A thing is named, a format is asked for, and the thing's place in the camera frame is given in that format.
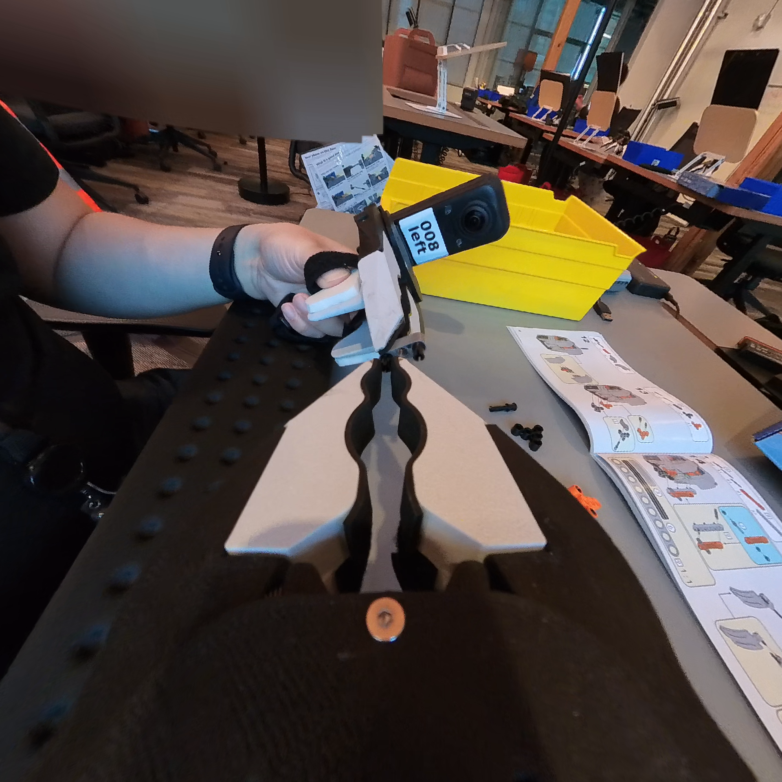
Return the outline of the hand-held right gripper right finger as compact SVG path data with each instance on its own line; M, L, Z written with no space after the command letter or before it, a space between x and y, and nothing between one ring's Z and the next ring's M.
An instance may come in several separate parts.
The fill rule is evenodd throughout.
M402 589L444 587L461 562L539 551L546 538L480 416L407 360L391 361L404 473L393 568Z

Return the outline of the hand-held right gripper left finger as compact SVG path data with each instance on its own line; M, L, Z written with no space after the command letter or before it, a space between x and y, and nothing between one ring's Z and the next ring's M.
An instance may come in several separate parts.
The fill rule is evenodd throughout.
M378 400L379 362L368 361L291 419L225 551L283 555L313 565L338 591L358 591L372 531L360 457Z

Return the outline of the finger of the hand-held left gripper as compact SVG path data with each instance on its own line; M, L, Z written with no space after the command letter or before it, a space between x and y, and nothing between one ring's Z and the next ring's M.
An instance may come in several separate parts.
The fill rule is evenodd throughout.
M419 303L410 301L410 312L400 322L386 347L382 349L382 360L386 357L405 358L413 361L425 357L425 328Z
M412 345L412 331L396 259L376 250L360 259L358 273L366 315L357 331L360 354L400 354Z

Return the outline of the wooden far desk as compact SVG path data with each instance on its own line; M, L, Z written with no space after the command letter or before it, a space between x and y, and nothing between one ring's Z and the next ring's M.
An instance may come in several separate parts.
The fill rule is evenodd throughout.
M392 159L410 159L414 142L421 142L420 161L437 165L444 148L476 150L497 144L523 149L526 137L481 112L464 112L449 104L445 113L414 103L422 95L400 88L383 89L382 144Z

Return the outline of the long wooden desk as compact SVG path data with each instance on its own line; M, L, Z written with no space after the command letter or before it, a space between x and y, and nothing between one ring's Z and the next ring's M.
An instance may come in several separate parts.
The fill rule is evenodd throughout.
M523 134L533 132L535 141L547 143L546 152L551 152L555 160L571 169L581 165L582 169L593 176L613 171L615 173L613 180L619 182L619 185L634 197L662 208L691 227L720 230L725 228L730 220L737 218L761 232L780 236L781 218L778 216L710 199L680 185L673 177L642 168L619 156L604 152L596 144L582 145L568 137L563 137L557 147L554 147L552 127L526 115L508 112L507 119L503 123L513 129L523 125L525 128Z

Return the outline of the person's left hand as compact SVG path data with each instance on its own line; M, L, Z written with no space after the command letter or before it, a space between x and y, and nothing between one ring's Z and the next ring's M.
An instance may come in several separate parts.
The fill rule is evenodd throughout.
M349 250L295 224L253 224L240 230L234 244L235 271L245 293L278 305L295 294L281 308L282 316L296 332L312 338L341 337L346 316L323 321L308 320L308 292L304 265L316 253Z

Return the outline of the yellow plastic bin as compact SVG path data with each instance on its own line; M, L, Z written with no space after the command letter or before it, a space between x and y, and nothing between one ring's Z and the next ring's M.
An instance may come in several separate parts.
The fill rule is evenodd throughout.
M498 242L415 269L423 293L579 321L643 247L574 196L503 182Z

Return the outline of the black studded panel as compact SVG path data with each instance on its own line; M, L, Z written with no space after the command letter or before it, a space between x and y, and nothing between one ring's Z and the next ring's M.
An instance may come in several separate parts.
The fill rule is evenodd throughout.
M103 728L160 664L282 426L327 390L329 348L269 319L224 316L2 681L2 780L32 775L81 695Z

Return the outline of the laminated photo sheet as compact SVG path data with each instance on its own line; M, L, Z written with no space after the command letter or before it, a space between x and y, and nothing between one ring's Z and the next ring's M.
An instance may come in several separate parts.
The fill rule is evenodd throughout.
M301 160L318 208L353 215L380 203L393 168L375 135L306 152Z

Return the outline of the white stand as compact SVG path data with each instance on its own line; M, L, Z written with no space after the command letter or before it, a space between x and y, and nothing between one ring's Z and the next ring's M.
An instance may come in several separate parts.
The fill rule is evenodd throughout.
M436 95L437 102L434 107L435 113L441 116L449 114L447 110L447 60L502 49L506 45L506 42L498 42L477 46L470 46L465 43L439 46L436 54L438 83Z

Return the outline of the brown bag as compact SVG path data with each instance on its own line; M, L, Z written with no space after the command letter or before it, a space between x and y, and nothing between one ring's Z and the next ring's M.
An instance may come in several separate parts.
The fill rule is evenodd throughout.
M437 46L431 31L399 28L384 40L382 83L436 96Z

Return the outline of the black floor stand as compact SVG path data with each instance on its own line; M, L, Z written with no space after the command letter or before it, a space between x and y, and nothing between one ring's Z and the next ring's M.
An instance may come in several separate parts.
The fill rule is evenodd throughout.
M258 175L240 178L238 191L242 199L264 206L280 206L290 200L288 185L269 179L265 139L257 137Z

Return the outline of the black wristband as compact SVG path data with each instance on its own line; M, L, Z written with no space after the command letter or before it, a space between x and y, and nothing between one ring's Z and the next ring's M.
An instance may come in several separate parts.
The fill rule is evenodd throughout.
M215 292L231 301L252 299L243 289L235 269L235 240L246 224L224 228L214 240L209 263L210 280Z

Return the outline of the open instruction booklet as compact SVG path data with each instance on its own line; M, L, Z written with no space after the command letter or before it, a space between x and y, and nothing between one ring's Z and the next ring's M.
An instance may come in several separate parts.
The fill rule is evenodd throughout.
M508 330L580 417L593 458L780 746L780 519L712 453L705 420L635 372L599 333Z

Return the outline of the black power adapter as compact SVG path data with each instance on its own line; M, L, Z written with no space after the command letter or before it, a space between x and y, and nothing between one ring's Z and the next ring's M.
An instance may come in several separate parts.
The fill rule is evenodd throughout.
M640 260L633 259L628 267L628 272L630 273L630 281L626 290L633 295L656 300L670 297L670 286L650 268L640 263Z

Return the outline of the metal key clip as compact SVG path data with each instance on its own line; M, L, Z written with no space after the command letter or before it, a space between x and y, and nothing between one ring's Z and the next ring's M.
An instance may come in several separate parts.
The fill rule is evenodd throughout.
M104 490L87 481L81 487L80 494L83 497L81 512L86 514L93 523L97 523L111 505L113 498L116 496L116 490Z

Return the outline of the grey side table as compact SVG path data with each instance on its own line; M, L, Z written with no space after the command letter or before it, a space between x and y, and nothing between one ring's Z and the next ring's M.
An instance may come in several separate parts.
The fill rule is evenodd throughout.
M735 348L741 339L750 337L781 349L777 336L711 292L699 280L670 270L660 269L655 273L670 286L672 297L679 304L680 316L716 346Z

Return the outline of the person's dark trousers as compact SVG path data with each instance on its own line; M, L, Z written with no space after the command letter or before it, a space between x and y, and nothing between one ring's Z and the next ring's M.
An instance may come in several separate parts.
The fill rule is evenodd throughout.
M112 377L37 316L20 298L1 306L1 418L43 446L74 446L85 478L116 491L185 380L153 369ZM87 542L94 522L78 492L36 490L26 464L2 451L1 674Z

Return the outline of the beige chair back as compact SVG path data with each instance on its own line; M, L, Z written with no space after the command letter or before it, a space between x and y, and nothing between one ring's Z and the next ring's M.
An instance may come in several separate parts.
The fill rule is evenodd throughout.
M728 163L742 161L755 131L758 112L743 106L711 104L699 122L693 150L722 157Z

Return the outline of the black display panel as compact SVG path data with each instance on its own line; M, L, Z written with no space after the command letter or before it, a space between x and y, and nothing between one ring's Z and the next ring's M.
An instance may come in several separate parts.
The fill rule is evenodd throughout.
M711 105L757 110L765 87L760 84L763 50L727 50L723 56Z

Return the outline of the blue toy box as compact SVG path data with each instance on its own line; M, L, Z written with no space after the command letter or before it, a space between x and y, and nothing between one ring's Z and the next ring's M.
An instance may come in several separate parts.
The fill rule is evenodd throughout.
M782 469L782 423L770 425L755 433L753 440L757 448L781 471Z

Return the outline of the black flat device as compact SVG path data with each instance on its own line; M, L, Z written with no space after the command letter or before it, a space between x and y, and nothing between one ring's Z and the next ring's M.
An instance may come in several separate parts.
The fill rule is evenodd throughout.
M764 366L775 374L781 373L781 350L757 339L744 337L738 342L738 354L748 362Z

